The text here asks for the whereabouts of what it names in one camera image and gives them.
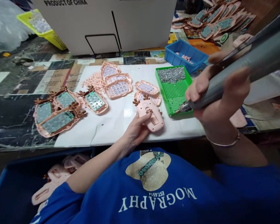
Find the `bracelet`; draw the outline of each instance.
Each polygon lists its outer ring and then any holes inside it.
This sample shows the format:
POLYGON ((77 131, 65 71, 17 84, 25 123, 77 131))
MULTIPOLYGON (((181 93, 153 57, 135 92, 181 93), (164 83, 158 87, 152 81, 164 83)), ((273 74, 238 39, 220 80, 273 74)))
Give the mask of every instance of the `bracelet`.
POLYGON ((216 145, 216 146, 222 146, 222 147, 230 147, 230 146, 233 146, 233 145, 235 145, 236 143, 237 143, 237 140, 239 140, 240 139, 240 132, 239 132, 239 130, 237 130, 237 137, 236 137, 236 139, 235 139, 235 141, 234 142, 232 142, 231 144, 229 144, 229 145, 221 145, 221 144, 218 144, 218 143, 215 143, 215 142, 213 142, 212 140, 210 140, 207 136, 206 136, 206 138, 212 143, 212 144, 214 144, 214 145, 216 145))

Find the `blue t-shirt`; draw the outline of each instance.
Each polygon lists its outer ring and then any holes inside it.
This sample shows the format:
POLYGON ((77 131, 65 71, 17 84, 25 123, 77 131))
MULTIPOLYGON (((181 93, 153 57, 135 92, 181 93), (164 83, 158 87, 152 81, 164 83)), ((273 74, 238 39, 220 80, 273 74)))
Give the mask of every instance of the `blue t-shirt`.
POLYGON ((275 166, 216 165, 214 173, 216 180, 161 148, 136 151, 110 166, 86 194, 63 183, 31 223, 280 220, 275 166))

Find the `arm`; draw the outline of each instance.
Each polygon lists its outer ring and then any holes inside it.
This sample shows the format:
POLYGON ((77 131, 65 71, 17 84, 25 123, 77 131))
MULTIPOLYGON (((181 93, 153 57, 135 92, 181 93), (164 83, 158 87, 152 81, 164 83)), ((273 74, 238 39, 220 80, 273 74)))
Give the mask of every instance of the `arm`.
MULTIPOLYGON (((218 52, 209 57, 209 62, 216 62, 227 56, 229 52, 218 52)), ((209 80, 218 73, 218 68, 208 66, 186 91, 187 100, 199 100, 200 94, 207 90, 209 80)), ((242 106, 244 99, 250 91, 249 69, 242 68, 235 71, 224 83, 224 94, 205 109, 195 110, 195 117, 204 127, 206 136, 220 145, 229 145, 235 141, 238 132, 230 122, 230 117, 242 106)), ((236 144, 230 147, 221 147, 212 144, 215 153, 227 165, 231 166, 266 166, 268 164, 262 152, 248 140, 240 135, 236 144)))
POLYGON ((109 166, 129 155, 147 137, 149 130, 142 124, 150 117, 151 113, 139 118, 137 113, 124 135, 117 142, 90 159, 67 179, 69 187, 76 193, 86 193, 109 166))

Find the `gray electric screwdriver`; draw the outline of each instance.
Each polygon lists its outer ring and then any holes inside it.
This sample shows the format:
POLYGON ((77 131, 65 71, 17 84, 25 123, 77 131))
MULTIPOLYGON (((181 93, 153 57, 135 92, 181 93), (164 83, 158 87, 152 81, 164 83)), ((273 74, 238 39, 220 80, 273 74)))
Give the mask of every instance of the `gray electric screwdriver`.
POLYGON ((192 109, 202 109, 221 99, 223 96, 224 81, 239 68, 249 67, 249 77, 251 82, 280 69, 280 29, 277 31, 271 30, 271 32, 266 30, 266 33, 270 33, 270 35, 265 38, 262 37, 262 39, 260 39, 261 41, 253 42, 249 52, 214 76, 209 81, 208 89, 201 95, 197 102, 184 102, 175 114, 190 111, 192 109))

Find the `white table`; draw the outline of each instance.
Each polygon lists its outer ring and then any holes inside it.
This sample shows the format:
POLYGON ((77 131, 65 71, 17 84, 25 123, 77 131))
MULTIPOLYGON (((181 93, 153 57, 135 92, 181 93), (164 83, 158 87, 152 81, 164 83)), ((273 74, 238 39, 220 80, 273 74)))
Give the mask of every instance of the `white table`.
MULTIPOLYGON (((155 69, 168 67, 171 64, 159 65, 121 65, 122 73, 128 73, 133 80, 133 92, 125 97, 110 100, 104 95, 109 105, 109 111, 103 116, 94 114, 86 108, 87 116, 75 124, 70 130, 60 134, 55 147, 85 147, 111 145, 125 132, 127 126, 136 114, 136 107, 132 103, 137 89, 134 84, 144 80, 158 86, 155 69)), ((90 75, 100 70, 101 66, 87 66, 81 76, 76 92, 86 91, 82 83, 90 75)), ((164 100, 160 105, 163 112, 164 129, 156 134, 150 134, 145 142, 172 141, 199 137, 204 135, 200 122, 192 115, 169 117, 165 108, 164 100)))

